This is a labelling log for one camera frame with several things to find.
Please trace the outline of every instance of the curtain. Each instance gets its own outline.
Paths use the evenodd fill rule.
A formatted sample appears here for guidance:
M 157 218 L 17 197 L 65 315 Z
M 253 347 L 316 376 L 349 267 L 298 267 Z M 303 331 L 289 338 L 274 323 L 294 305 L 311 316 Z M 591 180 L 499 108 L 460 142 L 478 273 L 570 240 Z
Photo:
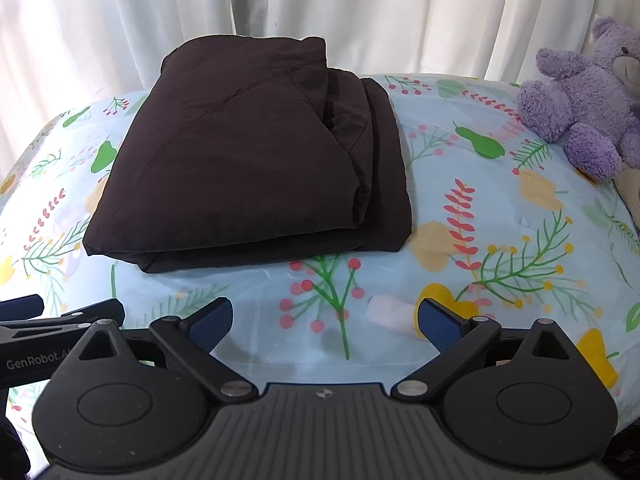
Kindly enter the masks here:
M 598 1 L 602 7 L 609 0 Z M 0 0 L 0 178 L 54 115 L 151 87 L 162 58 L 197 36 L 322 36 L 329 64 L 359 74 L 519 81 L 539 77 L 539 47 L 580 50 L 588 44 L 595 3 Z M 620 9 L 630 6 L 625 0 Z

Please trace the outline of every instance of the teddy bear's head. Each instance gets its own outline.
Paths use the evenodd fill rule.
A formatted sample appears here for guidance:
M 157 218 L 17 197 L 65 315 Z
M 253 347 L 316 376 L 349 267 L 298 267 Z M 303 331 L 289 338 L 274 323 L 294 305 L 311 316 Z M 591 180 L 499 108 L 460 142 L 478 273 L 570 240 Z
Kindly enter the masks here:
M 593 38 L 593 61 L 613 72 L 632 101 L 640 99 L 640 31 L 613 18 L 599 18 Z

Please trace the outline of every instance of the gray ribbed surface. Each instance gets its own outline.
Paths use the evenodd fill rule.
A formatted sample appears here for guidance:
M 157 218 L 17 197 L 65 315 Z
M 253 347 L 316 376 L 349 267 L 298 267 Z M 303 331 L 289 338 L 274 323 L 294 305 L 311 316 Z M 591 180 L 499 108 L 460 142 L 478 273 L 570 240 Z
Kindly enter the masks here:
M 318 392 L 330 390 L 322 398 Z M 88 480 L 50 468 L 38 480 Z M 260 401 L 227 406 L 193 448 L 122 480 L 610 480 L 599 467 L 519 474 L 447 440 L 431 412 L 379 386 L 272 385 Z

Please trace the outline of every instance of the mattress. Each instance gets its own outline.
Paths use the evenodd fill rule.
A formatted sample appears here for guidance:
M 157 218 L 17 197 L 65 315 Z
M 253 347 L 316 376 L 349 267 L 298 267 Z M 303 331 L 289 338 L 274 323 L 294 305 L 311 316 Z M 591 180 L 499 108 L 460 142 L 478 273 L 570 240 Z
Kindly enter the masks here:
M 586 179 L 560 146 L 520 123 L 517 85 L 449 75 L 373 77 L 394 107 L 412 201 L 413 234 L 398 253 L 154 275 L 86 256 L 82 235 L 147 95 L 138 91 L 54 118 L 2 183 L 0 300 L 37 293 L 46 316 L 57 316 L 118 298 L 125 327 L 140 328 L 226 296 L 234 323 L 214 355 L 260 388 L 390 387 L 437 354 L 414 326 L 424 297 L 507 327 L 551 317 L 610 391 L 618 429 L 636 420 L 640 241 L 614 187 Z M 185 188 L 192 184 L 175 178 Z M 157 215 L 174 201 L 167 193 Z M 44 384 L 13 388 L 7 409 L 34 470 L 46 463 L 30 423 Z

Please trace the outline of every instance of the folded dark brown garment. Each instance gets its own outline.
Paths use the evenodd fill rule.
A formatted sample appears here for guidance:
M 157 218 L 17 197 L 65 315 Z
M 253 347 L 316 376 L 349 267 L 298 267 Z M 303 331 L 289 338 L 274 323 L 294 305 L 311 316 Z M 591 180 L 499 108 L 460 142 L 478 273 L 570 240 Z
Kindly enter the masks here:
M 113 163 L 88 254 L 145 272 L 397 251 L 398 128 L 320 38 L 196 38 L 172 52 Z

